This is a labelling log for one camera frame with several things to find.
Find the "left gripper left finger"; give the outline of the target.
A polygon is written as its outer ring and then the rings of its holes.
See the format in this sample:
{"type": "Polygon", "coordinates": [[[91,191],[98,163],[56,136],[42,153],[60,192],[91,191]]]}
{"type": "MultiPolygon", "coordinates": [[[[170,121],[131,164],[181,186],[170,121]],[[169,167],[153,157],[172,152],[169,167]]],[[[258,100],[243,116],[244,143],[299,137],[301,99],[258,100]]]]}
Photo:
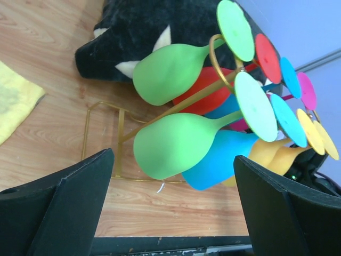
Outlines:
{"type": "Polygon", "coordinates": [[[1,255],[90,255],[114,160],[104,149],[1,191],[1,255]]]}

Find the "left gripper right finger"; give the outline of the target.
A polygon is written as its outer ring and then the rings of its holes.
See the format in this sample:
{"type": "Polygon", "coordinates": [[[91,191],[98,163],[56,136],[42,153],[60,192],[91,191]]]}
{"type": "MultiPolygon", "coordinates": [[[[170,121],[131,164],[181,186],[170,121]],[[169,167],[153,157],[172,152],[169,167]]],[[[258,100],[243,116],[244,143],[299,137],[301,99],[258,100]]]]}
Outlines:
{"type": "Polygon", "coordinates": [[[234,174],[255,255],[340,255],[339,197],[241,155],[234,174]]]}

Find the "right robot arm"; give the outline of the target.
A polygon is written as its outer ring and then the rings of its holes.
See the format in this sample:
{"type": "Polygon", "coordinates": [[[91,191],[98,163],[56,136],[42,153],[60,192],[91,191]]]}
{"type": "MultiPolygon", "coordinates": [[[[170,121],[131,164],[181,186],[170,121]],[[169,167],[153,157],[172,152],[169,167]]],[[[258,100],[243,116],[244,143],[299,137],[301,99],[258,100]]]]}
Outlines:
{"type": "Polygon", "coordinates": [[[327,153],[319,155],[310,147],[301,148],[296,144],[285,147],[285,150],[289,154],[289,159],[293,160],[284,174],[286,178],[323,193],[340,197],[340,185],[325,174],[318,172],[329,156],[327,153]]]}

